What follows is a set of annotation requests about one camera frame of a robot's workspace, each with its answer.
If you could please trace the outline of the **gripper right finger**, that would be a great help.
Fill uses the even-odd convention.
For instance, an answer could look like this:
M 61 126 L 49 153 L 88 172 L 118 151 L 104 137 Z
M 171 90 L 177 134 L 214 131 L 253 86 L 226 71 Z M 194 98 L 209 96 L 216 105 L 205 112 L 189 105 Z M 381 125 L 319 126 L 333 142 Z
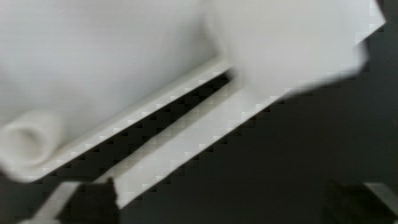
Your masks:
M 384 183 L 329 183 L 322 224 L 398 224 L 398 194 Z

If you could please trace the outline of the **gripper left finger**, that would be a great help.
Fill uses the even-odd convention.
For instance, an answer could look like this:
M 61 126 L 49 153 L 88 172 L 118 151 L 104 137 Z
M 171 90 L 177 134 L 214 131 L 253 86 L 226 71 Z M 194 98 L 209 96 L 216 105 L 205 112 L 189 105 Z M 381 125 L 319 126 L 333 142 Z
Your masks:
M 114 180 L 63 182 L 33 217 L 18 224 L 120 224 Z

